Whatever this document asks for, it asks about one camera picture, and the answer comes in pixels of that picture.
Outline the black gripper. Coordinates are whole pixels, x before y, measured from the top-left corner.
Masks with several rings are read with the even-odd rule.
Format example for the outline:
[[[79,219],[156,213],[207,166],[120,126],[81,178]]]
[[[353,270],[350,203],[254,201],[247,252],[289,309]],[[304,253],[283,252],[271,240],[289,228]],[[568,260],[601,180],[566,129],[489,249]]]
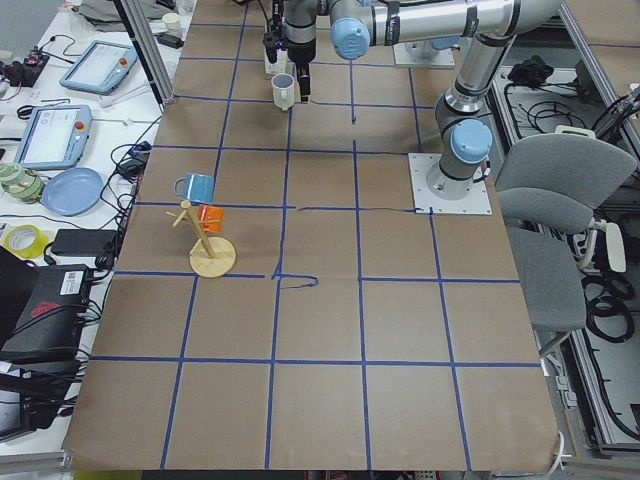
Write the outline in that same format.
[[[314,60],[315,56],[315,39],[304,43],[288,42],[288,57],[296,65],[296,78],[302,103],[307,103],[310,98],[311,75],[309,64]]]

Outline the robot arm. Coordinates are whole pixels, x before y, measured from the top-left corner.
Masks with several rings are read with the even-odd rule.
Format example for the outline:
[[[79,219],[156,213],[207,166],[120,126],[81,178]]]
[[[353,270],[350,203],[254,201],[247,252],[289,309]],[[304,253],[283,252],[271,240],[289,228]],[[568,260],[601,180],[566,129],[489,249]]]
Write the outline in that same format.
[[[306,103],[319,16],[330,18],[336,54],[357,60],[374,46],[461,36],[465,15],[462,1],[274,1],[263,43],[270,62],[280,50],[288,54]]]
[[[471,40],[454,84],[435,107],[444,151],[450,152],[453,125],[478,114],[516,36],[540,26],[559,7],[558,1],[332,1],[329,16],[335,49],[342,46],[339,25],[354,26],[368,41],[364,50],[446,37]]]

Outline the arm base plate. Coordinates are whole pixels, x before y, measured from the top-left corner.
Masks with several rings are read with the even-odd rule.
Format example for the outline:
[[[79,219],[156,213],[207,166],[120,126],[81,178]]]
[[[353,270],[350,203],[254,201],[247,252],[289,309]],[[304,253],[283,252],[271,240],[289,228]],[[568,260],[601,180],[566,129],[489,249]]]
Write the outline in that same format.
[[[414,210],[419,214],[491,215],[482,167],[473,176],[453,180],[440,169],[441,154],[409,153]]]
[[[452,47],[433,41],[398,43],[393,47],[395,65],[408,68],[453,69]]]

